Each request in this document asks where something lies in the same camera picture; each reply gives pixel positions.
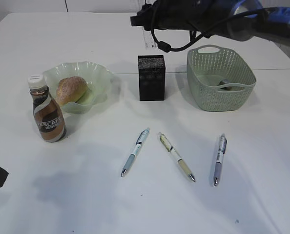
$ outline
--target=light blue pen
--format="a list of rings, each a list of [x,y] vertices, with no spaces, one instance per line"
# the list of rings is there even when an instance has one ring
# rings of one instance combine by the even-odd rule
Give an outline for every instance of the light blue pen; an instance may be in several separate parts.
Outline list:
[[[135,157],[137,156],[137,154],[141,150],[141,147],[143,146],[144,142],[146,141],[148,134],[149,134],[149,128],[146,128],[140,134],[139,138],[137,139],[137,141],[135,143],[135,148],[134,148],[133,152],[130,154],[129,158],[127,159],[127,161],[124,165],[124,168],[122,169],[121,177],[123,177],[130,170],[130,168],[135,160]]]

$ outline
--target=black box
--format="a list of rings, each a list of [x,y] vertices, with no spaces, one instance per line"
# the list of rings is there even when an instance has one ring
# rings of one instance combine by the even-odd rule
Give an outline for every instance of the black box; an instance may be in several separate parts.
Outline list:
[[[165,99],[166,66],[163,55],[139,56],[140,101]]]

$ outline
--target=pen tip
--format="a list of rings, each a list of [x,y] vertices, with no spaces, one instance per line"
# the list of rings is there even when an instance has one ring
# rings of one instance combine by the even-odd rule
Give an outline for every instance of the pen tip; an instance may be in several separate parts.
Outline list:
[[[126,169],[123,169],[123,171],[121,172],[121,177],[123,177],[126,173]]]
[[[215,178],[213,181],[214,186],[217,187],[218,183],[219,183],[219,179]]]
[[[195,179],[195,177],[194,177],[194,175],[191,173],[191,174],[189,174],[189,178],[193,181],[193,182],[196,182],[196,179]]]

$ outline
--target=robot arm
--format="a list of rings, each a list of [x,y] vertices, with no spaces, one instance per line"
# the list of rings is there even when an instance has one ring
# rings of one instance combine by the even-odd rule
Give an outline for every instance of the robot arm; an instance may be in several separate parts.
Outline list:
[[[145,4],[132,26],[151,31],[158,47],[165,52],[181,51],[200,38],[219,35],[238,41],[252,36],[290,46],[290,8],[263,8],[258,0],[156,0]],[[202,32],[181,48],[158,41],[154,29]]]

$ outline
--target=table surface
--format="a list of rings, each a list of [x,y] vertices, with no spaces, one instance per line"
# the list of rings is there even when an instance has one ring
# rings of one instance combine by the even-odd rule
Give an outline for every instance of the table surface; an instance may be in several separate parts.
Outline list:
[[[24,77],[63,62],[92,61],[116,74],[138,72],[138,55],[163,54],[167,72],[185,72],[187,50],[146,50],[141,27],[130,26],[131,13],[13,13],[0,23],[0,64]],[[173,47],[186,44],[188,32],[159,31]],[[252,38],[238,42],[213,36],[192,48],[214,44],[239,53],[253,70],[290,69],[290,59],[273,43]]]
[[[108,100],[64,114],[67,137],[41,140],[25,80],[0,69],[0,234],[290,233],[290,70],[255,71],[238,111],[200,110],[186,73],[166,76],[166,100],[138,101],[137,74],[117,75]],[[126,177],[139,133],[151,133]],[[160,144],[187,162],[186,179]],[[228,147],[212,185],[216,139]]]

